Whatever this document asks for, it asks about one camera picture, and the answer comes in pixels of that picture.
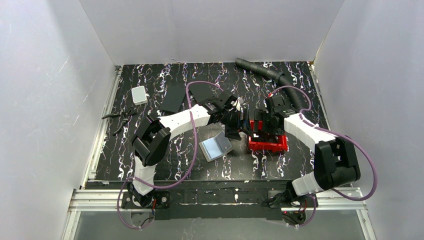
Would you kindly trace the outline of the red plastic bin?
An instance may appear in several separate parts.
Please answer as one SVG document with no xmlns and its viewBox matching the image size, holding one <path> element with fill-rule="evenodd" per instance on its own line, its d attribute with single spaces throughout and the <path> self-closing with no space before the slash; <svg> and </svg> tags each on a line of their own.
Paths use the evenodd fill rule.
<svg viewBox="0 0 424 240">
<path fill-rule="evenodd" d="M 289 146 L 287 143 L 287 137 L 285 134 L 276 135 L 263 131 L 263 122 L 258 121 L 255 123 L 253 120 L 250 121 L 252 130 L 257 126 L 257 132 L 253 133 L 253 137 L 249 136 L 247 139 L 247 146 L 252 151 L 271 151 L 276 152 L 287 152 Z"/>
</svg>

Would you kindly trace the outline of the grey leather card holder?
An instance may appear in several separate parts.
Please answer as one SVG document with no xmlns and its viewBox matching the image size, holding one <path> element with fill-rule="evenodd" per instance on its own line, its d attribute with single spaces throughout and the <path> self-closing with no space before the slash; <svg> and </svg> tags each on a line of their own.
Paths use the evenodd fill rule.
<svg viewBox="0 0 424 240">
<path fill-rule="evenodd" d="M 200 142 L 199 147 L 207 162 L 223 157 L 234 149 L 230 140 L 225 136 L 224 131 Z"/>
</svg>

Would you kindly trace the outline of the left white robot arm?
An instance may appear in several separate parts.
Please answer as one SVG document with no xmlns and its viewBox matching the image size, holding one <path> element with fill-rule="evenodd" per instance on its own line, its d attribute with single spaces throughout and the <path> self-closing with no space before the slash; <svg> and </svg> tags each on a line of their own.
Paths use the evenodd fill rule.
<svg viewBox="0 0 424 240">
<path fill-rule="evenodd" d="M 170 140 L 197 127 L 215 123 L 224 125 L 227 138 L 239 141 L 241 132 L 253 136 L 249 112 L 241 108 L 238 99 L 228 91 L 173 115 L 156 118 L 147 115 L 131 139 L 135 170 L 127 190 L 132 200 L 142 208 L 153 203 L 156 166 L 168 152 Z"/>
</svg>

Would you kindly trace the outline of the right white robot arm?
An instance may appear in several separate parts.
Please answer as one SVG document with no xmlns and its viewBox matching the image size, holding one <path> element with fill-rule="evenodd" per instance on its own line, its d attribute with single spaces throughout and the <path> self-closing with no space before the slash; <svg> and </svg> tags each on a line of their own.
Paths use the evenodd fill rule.
<svg viewBox="0 0 424 240">
<path fill-rule="evenodd" d="M 351 142 L 315 128 L 281 95 L 268 97 L 265 103 L 265 108 L 254 111 L 253 132 L 278 136 L 288 133 L 314 154 L 313 171 L 287 184 L 287 198 L 315 194 L 360 179 L 361 171 Z"/>
</svg>

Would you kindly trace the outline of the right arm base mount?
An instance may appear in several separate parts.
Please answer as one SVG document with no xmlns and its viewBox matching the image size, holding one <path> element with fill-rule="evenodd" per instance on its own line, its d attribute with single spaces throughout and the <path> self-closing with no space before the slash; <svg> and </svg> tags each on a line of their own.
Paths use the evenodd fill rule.
<svg viewBox="0 0 424 240">
<path fill-rule="evenodd" d="M 315 194 L 297 196 L 289 190 L 268 192 L 262 205 L 268 208 L 294 208 L 282 212 L 282 219 L 285 225 L 299 228 L 308 224 L 315 216 L 318 200 Z"/>
</svg>

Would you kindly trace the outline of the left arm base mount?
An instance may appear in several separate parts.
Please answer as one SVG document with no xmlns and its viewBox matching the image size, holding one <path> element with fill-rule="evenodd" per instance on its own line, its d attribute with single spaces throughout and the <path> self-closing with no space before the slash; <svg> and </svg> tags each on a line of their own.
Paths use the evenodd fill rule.
<svg viewBox="0 0 424 240">
<path fill-rule="evenodd" d="M 124 192 L 120 207 L 122 209 L 167 209 L 170 206 L 169 191 L 151 191 L 146 196 L 137 192 Z"/>
</svg>

